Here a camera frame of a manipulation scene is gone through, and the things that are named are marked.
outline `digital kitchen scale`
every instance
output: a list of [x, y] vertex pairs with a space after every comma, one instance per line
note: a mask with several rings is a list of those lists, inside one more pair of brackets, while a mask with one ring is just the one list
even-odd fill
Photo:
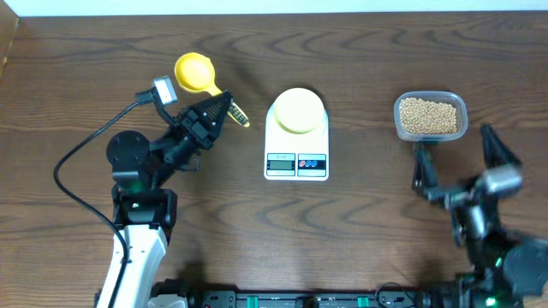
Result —
[[314, 92], [280, 94], [266, 114], [265, 178], [325, 181], [329, 177], [329, 121]]

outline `clear plastic container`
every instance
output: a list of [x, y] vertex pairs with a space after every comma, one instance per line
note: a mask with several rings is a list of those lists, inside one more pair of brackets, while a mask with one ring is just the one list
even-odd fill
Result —
[[[418, 134], [410, 133], [403, 128], [400, 118], [400, 104], [405, 98], [422, 98], [436, 103], [451, 104], [456, 108], [456, 129], [457, 133], [447, 134]], [[401, 95], [394, 104], [394, 122], [396, 123], [397, 136], [406, 141], [450, 141], [459, 139], [468, 128], [468, 116], [466, 105], [462, 98], [452, 92], [443, 91], [414, 91]]]

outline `yellow measuring cup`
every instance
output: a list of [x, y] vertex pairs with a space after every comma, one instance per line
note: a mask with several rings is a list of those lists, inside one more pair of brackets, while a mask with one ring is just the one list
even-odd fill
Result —
[[[181, 88], [190, 93], [208, 92], [212, 96], [223, 93], [215, 85], [215, 68], [210, 58], [196, 52], [182, 55], [175, 64], [175, 77]], [[229, 116], [243, 127], [249, 127], [249, 118], [235, 103]]]

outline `white wall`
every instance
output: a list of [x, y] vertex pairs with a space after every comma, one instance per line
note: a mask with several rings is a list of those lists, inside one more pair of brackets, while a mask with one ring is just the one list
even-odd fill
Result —
[[19, 16], [548, 10], [548, 0], [4, 0]]

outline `wood grain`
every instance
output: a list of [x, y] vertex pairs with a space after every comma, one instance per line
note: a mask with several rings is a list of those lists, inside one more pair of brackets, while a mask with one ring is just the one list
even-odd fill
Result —
[[19, 17], [3, 0], [0, 1], [0, 78], [3, 66], [8, 61], [8, 52], [13, 43]]
[[[548, 13], [135, 16], [25, 19], [0, 83], [0, 302], [89, 307], [110, 262], [112, 234], [64, 196], [61, 156], [169, 74], [178, 56], [211, 57], [217, 84], [249, 115], [227, 122], [198, 174], [175, 175], [177, 225], [158, 280], [242, 289], [366, 289], [420, 285], [469, 270], [447, 213], [410, 189], [411, 145], [393, 103], [410, 90], [463, 97], [470, 128], [434, 153], [442, 180], [483, 169], [490, 122], [525, 163], [525, 186], [501, 203], [512, 228], [548, 237]], [[330, 115], [331, 177], [262, 175], [268, 107], [309, 86]], [[178, 92], [185, 104], [205, 98]], [[111, 213], [109, 138], [158, 137], [152, 107], [133, 111], [62, 169], [63, 181]]]

